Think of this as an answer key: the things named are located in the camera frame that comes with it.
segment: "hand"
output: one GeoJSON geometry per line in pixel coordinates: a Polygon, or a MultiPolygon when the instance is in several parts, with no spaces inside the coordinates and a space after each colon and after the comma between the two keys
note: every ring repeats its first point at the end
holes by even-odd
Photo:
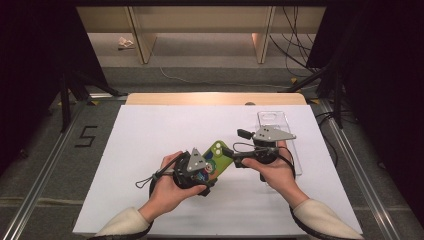
{"type": "MultiPolygon", "coordinates": [[[[288,152],[285,141],[279,141],[279,153],[288,160],[292,160],[288,152]]],[[[270,164],[262,164],[255,159],[245,158],[243,165],[252,168],[262,174],[266,182],[277,190],[292,208],[296,208],[300,203],[309,199],[309,197],[297,186],[290,166],[281,159],[276,159],[270,164]]]]}
{"type": "MultiPolygon", "coordinates": [[[[181,153],[180,151],[166,156],[162,161],[161,168],[181,153]]],[[[205,189],[206,186],[204,185],[181,189],[175,184],[172,176],[163,175],[157,180],[150,199],[138,211],[147,222],[151,223],[160,215],[174,210],[183,200],[195,196],[205,189]]]]}

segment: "white table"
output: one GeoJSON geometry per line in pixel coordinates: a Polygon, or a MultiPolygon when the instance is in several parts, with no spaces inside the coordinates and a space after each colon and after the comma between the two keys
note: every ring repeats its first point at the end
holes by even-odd
{"type": "MultiPolygon", "coordinates": [[[[283,111],[288,119],[302,175],[297,182],[311,198],[332,208],[362,232],[312,111],[307,105],[277,106],[122,106],[114,129],[73,230],[93,234],[126,207],[139,207],[148,187],[135,182],[151,176],[163,156],[197,147],[206,151],[215,140],[228,146],[246,141],[236,130],[254,131],[258,111],[283,111]]],[[[305,233],[293,222],[288,205],[259,180],[252,169],[233,165],[218,178],[207,197],[184,201],[159,217],[149,233],[161,237],[284,237],[305,233]]]]}

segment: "cable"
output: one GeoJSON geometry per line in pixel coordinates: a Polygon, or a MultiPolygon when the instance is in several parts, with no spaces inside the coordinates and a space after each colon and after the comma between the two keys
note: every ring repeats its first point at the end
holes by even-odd
{"type": "Polygon", "coordinates": [[[235,142],[235,143],[233,143],[234,152],[241,152],[241,151],[238,151],[236,149],[236,145],[246,145],[246,146],[253,147],[253,148],[255,147],[255,145],[253,145],[253,144],[244,143],[244,142],[235,142]]]}
{"type": "Polygon", "coordinates": [[[312,41],[311,37],[309,36],[309,34],[306,34],[306,36],[309,38],[309,41],[311,41],[312,45],[314,45],[314,41],[312,41]]]}
{"type": "Polygon", "coordinates": [[[281,160],[283,160],[284,162],[286,162],[287,165],[289,165],[290,169],[292,170],[293,178],[296,179],[296,169],[294,167],[294,162],[291,163],[289,160],[287,160],[287,158],[281,156],[280,154],[277,154],[277,157],[279,157],[281,160]]]}
{"type": "Polygon", "coordinates": [[[311,70],[311,69],[309,69],[308,67],[306,67],[306,65],[305,64],[303,64],[303,63],[301,63],[301,62],[299,62],[298,60],[296,60],[294,57],[292,57],[290,54],[288,54],[288,52],[286,52],[286,51],[284,51],[275,41],[274,41],[274,38],[272,38],[272,36],[271,35],[269,35],[269,38],[271,39],[271,41],[274,43],[274,45],[278,48],[278,50],[280,50],[286,57],[288,57],[288,58],[290,58],[291,60],[293,60],[293,61],[295,61],[297,64],[299,64],[300,66],[302,66],[303,68],[305,68],[305,69],[307,69],[307,70],[309,70],[310,72],[312,72],[312,73],[314,73],[314,71],[313,70],[311,70]]]}
{"type": "Polygon", "coordinates": [[[331,149],[334,152],[334,155],[335,155],[334,166],[337,167],[337,165],[339,163],[339,155],[337,154],[337,150],[333,146],[333,144],[331,144],[331,142],[328,140],[328,138],[323,134],[322,128],[321,128],[325,121],[327,121],[327,120],[329,120],[330,118],[333,117],[333,113],[334,112],[321,113],[321,114],[316,115],[315,118],[318,118],[318,117],[323,116],[323,115],[327,115],[321,120],[321,122],[318,124],[318,127],[319,127],[319,130],[321,131],[322,137],[324,138],[324,140],[328,143],[328,145],[331,147],[331,149]]]}
{"type": "MultiPolygon", "coordinates": [[[[290,42],[290,39],[288,39],[286,36],[284,36],[284,34],[281,34],[281,36],[287,41],[287,42],[290,42]]],[[[298,45],[298,44],[296,44],[296,43],[294,43],[294,42],[291,42],[291,44],[292,45],[294,45],[294,46],[296,46],[296,47],[301,47],[301,48],[303,48],[303,49],[306,49],[306,50],[308,50],[308,51],[311,51],[311,49],[310,48],[307,48],[307,47],[304,47],[304,46],[300,46],[300,45],[298,45]]]]}
{"type": "Polygon", "coordinates": [[[179,78],[179,77],[172,77],[172,76],[168,76],[164,71],[162,67],[159,67],[160,71],[162,72],[162,74],[169,79],[175,79],[175,80],[179,80],[185,83],[190,83],[190,84],[200,84],[200,83],[206,83],[206,84],[210,84],[210,85],[236,85],[236,86],[244,86],[244,87],[277,87],[277,88],[291,88],[291,87],[286,87],[286,86],[278,86],[278,85],[269,85],[269,84],[243,84],[243,83],[213,83],[213,82],[208,82],[208,81],[188,81],[186,79],[183,78],[179,78]]]}
{"type": "MultiPolygon", "coordinates": [[[[298,33],[297,33],[297,17],[298,17],[298,13],[299,13],[299,7],[298,6],[295,6],[294,7],[294,13],[293,13],[293,17],[294,17],[294,24],[292,24],[291,23],[291,21],[290,21],[290,18],[288,17],[288,14],[287,14],[287,12],[286,12],[286,10],[285,10],[285,8],[283,7],[283,12],[284,12],[284,14],[285,14],[285,16],[286,16],[286,19],[287,19],[287,21],[288,21],[288,23],[289,23],[289,26],[290,26],[290,28],[291,28],[291,30],[292,30],[292,36],[290,37],[290,40],[288,40],[283,34],[281,34],[287,41],[289,41],[289,46],[290,46],[290,43],[291,44],[293,44],[293,45],[295,45],[295,46],[298,46],[298,48],[299,48],[299,52],[300,52],[300,54],[302,55],[302,58],[303,58],[303,60],[305,61],[305,63],[307,62],[306,61],[306,59],[305,59],[305,57],[304,57],[304,55],[303,55],[303,53],[306,55],[306,57],[308,58],[308,60],[309,60],[309,54],[306,52],[306,50],[311,50],[311,49],[308,49],[308,48],[306,48],[306,47],[304,47],[303,46],[303,44],[302,44],[302,42],[300,41],[300,39],[299,39],[299,36],[298,36],[298,33]],[[292,39],[293,39],[293,36],[295,36],[296,37],[296,41],[297,41],[297,43],[298,44],[294,44],[293,42],[292,42],[292,39]]],[[[308,34],[306,34],[306,36],[309,38],[309,40],[311,41],[311,43],[313,44],[314,42],[312,41],[312,39],[310,38],[310,36],[308,35],[308,34]]]]}
{"type": "Polygon", "coordinates": [[[163,167],[162,169],[160,169],[159,171],[155,172],[151,177],[148,177],[146,179],[143,179],[141,181],[138,181],[135,183],[135,186],[137,188],[143,188],[144,185],[146,185],[148,182],[150,182],[152,179],[159,179],[160,177],[162,177],[164,175],[164,172],[171,167],[172,164],[174,164],[176,161],[178,161],[179,159],[181,159],[186,153],[181,153],[179,154],[177,157],[175,157],[174,159],[172,159],[168,164],[166,164],[165,167],[163,167]]]}

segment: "white sleeve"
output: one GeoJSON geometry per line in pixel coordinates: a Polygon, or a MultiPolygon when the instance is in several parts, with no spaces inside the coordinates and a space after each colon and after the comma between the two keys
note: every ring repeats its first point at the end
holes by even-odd
{"type": "Polygon", "coordinates": [[[293,210],[295,221],[308,234],[322,239],[364,239],[327,205],[308,199],[293,210]]]}
{"type": "Polygon", "coordinates": [[[112,218],[96,236],[127,235],[140,233],[148,229],[150,224],[135,208],[127,208],[112,218]]]}

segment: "clear container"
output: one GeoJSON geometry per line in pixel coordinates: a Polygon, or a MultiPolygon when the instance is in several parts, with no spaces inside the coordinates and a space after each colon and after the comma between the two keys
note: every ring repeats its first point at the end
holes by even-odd
{"type": "MultiPolygon", "coordinates": [[[[287,117],[282,111],[258,112],[258,121],[256,125],[256,130],[259,130],[261,126],[271,126],[273,128],[296,135],[296,133],[291,132],[287,117]]],[[[297,156],[295,141],[296,139],[286,140],[286,143],[287,143],[287,148],[289,149],[289,151],[291,152],[293,156],[294,167],[296,169],[296,175],[299,176],[299,175],[302,175],[302,166],[297,156]]]]}

